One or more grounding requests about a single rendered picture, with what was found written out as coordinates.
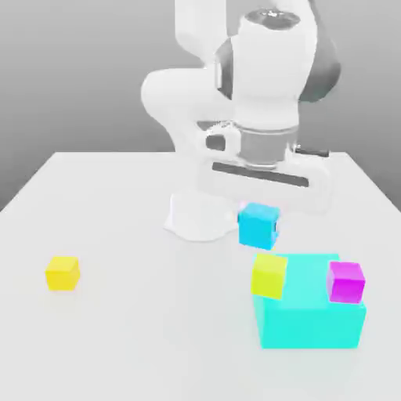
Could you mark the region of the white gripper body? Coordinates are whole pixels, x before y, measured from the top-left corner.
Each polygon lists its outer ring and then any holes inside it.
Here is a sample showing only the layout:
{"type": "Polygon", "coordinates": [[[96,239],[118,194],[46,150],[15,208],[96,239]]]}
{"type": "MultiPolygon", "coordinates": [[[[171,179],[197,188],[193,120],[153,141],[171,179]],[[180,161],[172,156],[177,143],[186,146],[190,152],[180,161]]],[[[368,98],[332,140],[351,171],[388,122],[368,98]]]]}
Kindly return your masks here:
{"type": "Polygon", "coordinates": [[[198,168],[197,184],[206,193],[232,201],[310,214],[326,211],[332,194],[326,161],[322,157],[293,153],[273,168],[205,161],[198,168]]]}

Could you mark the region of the small lime yellow cube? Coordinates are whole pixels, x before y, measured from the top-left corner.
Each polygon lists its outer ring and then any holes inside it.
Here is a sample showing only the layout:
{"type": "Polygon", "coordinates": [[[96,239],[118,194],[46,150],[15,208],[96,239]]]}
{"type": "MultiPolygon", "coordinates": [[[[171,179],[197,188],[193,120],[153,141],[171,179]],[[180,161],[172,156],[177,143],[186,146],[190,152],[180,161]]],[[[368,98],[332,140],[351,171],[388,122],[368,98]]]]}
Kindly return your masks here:
{"type": "Polygon", "coordinates": [[[284,290],[286,271],[286,257],[258,253],[252,266],[251,293],[280,300],[284,290]]]}

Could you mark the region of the large turquoise box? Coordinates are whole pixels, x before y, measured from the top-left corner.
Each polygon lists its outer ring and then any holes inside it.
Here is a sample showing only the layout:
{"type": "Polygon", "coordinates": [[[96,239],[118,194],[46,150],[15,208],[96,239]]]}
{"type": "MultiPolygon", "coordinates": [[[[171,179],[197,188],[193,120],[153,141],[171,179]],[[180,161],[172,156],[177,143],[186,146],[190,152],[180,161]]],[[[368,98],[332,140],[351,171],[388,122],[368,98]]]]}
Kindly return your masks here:
{"type": "Polygon", "coordinates": [[[252,294],[260,345],[264,349],[354,349],[367,314],[359,304],[330,302],[329,261],[336,254],[272,254],[287,258],[282,298],[252,294]]]}

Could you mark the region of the small blue cube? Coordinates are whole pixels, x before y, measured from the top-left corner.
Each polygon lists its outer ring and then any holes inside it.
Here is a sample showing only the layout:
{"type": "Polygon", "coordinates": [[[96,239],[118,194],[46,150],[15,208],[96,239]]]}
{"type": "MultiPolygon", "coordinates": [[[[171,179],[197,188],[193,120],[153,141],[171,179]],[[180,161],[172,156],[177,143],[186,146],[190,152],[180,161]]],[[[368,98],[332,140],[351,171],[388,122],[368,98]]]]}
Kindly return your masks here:
{"type": "Polygon", "coordinates": [[[278,237],[277,221],[280,209],[264,204],[249,203],[237,215],[239,242],[270,251],[278,237]]]}

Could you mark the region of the small magenta cube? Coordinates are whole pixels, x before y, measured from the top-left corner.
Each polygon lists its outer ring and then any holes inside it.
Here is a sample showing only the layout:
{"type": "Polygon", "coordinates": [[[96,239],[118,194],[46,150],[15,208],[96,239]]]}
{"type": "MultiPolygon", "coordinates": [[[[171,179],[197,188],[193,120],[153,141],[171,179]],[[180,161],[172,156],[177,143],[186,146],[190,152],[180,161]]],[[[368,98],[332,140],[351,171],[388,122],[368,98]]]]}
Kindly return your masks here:
{"type": "Polygon", "coordinates": [[[359,304],[366,279],[357,262],[329,261],[327,294],[330,302],[359,304]]]}

